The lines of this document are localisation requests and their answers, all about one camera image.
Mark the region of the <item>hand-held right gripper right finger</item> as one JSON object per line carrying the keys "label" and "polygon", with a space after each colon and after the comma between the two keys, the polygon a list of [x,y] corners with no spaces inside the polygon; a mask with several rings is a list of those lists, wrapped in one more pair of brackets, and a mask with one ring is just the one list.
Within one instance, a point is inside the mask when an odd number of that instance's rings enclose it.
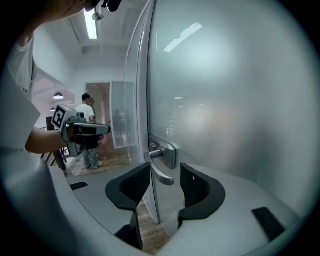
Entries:
{"label": "hand-held right gripper right finger", "polygon": [[215,178],[180,164],[180,187],[184,194],[185,208],[178,213],[178,227],[183,221],[203,220],[215,213],[226,198],[223,185]]}

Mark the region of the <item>silver metal door handle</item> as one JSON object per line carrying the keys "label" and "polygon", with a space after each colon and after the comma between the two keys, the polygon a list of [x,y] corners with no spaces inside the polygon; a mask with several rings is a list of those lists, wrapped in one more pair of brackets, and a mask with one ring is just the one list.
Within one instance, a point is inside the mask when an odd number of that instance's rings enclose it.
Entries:
{"label": "silver metal door handle", "polygon": [[174,170],[177,162],[176,148],[153,135],[148,135],[149,152],[144,153],[144,159],[150,163],[152,176],[161,184],[172,186],[175,183],[174,178],[164,174],[154,163],[154,159],[160,159],[161,162],[169,169]]}

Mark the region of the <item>frosted glass door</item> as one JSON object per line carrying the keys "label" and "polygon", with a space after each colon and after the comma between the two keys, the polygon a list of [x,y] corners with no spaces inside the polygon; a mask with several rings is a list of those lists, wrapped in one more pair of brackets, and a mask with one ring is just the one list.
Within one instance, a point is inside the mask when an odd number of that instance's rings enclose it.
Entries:
{"label": "frosted glass door", "polygon": [[149,129],[180,161],[248,179],[298,216],[316,202],[320,62],[279,0],[155,0]]}

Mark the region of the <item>corridor glass partition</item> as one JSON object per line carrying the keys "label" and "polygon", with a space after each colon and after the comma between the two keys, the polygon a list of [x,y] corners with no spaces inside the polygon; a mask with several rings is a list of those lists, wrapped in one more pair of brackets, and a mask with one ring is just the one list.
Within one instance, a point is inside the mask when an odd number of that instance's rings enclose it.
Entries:
{"label": "corridor glass partition", "polygon": [[114,147],[121,149],[135,145],[135,87],[133,83],[112,82],[110,111]]}

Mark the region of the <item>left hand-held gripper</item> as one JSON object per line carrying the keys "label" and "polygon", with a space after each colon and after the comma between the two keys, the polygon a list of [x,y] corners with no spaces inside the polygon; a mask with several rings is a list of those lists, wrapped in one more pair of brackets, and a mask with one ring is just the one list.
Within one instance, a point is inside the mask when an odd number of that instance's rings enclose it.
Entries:
{"label": "left hand-held gripper", "polygon": [[[51,119],[51,124],[60,132],[62,139],[63,139],[64,127],[66,124],[69,124],[69,123],[89,123],[89,122],[86,122],[85,116],[82,112],[78,112],[78,111],[76,111],[76,110],[74,110],[64,104],[59,103],[56,106],[54,115]],[[109,133],[112,131],[112,129],[109,125],[106,125],[106,124],[103,124],[103,125],[109,127]],[[71,158],[76,158],[84,150],[88,150],[88,149],[76,150],[73,147],[68,147],[68,145],[67,145],[67,149],[69,152],[69,156]]]}

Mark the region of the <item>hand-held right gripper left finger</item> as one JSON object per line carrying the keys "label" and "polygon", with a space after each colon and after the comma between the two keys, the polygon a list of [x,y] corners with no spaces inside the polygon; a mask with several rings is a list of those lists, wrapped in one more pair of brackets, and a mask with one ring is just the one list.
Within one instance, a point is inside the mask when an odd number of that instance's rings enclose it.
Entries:
{"label": "hand-held right gripper left finger", "polygon": [[105,187],[105,194],[120,210],[131,212],[130,223],[119,229],[115,236],[123,242],[143,250],[137,207],[151,183],[151,164],[144,163],[112,179]]}

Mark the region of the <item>person's white shirt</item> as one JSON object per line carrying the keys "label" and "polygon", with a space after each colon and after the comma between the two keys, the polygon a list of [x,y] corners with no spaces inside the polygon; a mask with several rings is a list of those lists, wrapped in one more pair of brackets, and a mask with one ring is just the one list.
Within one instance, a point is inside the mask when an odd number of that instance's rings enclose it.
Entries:
{"label": "person's white shirt", "polygon": [[24,150],[39,111],[32,103],[38,67],[34,60],[34,37],[15,43],[0,75],[0,149]]}

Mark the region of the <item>long fluorescent ceiling light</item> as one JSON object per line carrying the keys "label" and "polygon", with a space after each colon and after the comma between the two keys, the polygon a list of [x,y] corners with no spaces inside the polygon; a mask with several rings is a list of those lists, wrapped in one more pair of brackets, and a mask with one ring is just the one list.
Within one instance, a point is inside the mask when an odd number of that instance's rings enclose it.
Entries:
{"label": "long fluorescent ceiling light", "polygon": [[96,21],[93,19],[94,13],[95,13],[94,9],[90,11],[86,11],[86,10],[84,11],[86,30],[87,30],[88,38],[90,40],[98,39]]}

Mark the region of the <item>person's left forearm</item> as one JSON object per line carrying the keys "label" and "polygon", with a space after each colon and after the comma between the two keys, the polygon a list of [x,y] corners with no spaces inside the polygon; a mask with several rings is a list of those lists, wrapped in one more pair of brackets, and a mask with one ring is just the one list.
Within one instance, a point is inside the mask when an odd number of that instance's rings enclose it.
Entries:
{"label": "person's left forearm", "polygon": [[66,147],[67,144],[58,130],[44,131],[34,127],[26,142],[25,150],[34,154],[46,154]]}

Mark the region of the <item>person's left hand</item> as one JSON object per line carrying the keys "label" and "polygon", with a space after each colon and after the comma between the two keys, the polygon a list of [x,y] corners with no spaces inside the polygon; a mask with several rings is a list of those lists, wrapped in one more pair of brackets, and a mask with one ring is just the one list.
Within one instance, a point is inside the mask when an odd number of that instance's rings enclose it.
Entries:
{"label": "person's left hand", "polygon": [[108,134],[107,125],[96,123],[67,123],[63,129],[63,140],[68,147],[76,150],[95,149],[99,145],[101,136]]}

